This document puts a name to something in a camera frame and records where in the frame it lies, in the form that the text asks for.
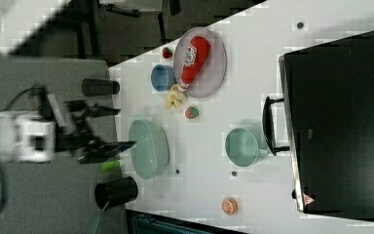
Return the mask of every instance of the red ketchup bottle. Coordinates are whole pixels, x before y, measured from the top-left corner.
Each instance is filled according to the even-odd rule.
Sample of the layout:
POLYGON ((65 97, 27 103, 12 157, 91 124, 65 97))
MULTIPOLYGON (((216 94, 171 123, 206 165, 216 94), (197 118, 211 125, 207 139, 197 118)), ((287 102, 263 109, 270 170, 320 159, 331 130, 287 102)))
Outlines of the red ketchup bottle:
POLYGON ((196 36, 191 39, 184 59, 181 80, 178 84, 178 90, 180 92, 185 92, 197 77, 203 65, 206 63, 210 48, 210 44, 204 37, 196 36))

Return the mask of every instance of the light green plate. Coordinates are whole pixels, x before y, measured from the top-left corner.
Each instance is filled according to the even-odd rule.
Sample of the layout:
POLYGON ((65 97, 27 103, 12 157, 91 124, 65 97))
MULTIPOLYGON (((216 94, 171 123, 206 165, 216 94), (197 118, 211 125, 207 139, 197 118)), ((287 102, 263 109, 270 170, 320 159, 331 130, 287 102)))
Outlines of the light green plate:
POLYGON ((131 148, 131 159, 141 178, 153 178, 166 168, 168 145, 160 126, 148 120, 135 120, 130 126, 129 139, 136 141, 131 148))
POLYGON ((226 152, 234 164, 248 167, 257 160, 259 145, 251 131, 237 128, 227 135, 226 152))

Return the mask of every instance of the warning label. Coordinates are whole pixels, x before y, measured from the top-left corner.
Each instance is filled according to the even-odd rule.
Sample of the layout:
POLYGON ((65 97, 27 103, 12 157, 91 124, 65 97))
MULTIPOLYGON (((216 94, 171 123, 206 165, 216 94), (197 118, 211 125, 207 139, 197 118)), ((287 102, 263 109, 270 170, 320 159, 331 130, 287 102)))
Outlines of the warning label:
POLYGON ((311 203, 315 201, 315 199, 309 197, 305 193, 303 193, 303 200, 305 201, 305 206, 309 206, 311 203))

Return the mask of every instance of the blue cup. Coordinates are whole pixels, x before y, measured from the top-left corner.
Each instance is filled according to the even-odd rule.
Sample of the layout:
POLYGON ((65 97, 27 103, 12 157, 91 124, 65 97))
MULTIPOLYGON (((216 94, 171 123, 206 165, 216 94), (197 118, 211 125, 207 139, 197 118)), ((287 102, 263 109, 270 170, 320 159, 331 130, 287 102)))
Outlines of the blue cup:
POLYGON ((158 92, 169 90, 175 84, 174 69, 167 65, 156 65, 151 72, 151 84, 158 92))

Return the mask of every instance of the black cup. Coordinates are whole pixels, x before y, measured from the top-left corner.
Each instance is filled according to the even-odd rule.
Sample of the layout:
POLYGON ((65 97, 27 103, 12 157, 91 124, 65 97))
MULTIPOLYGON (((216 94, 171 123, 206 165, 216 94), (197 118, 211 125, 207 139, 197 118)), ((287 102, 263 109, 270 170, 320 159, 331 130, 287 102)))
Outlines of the black cup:
POLYGON ((105 210, 133 201, 138 195, 138 187, 132 177, 125 177, 95 187, 95 201, 100 209, 105 210))
POLYGON ((85 97, 117 95, 120 84, 117 81, 85 78, 82 83, 85 97))

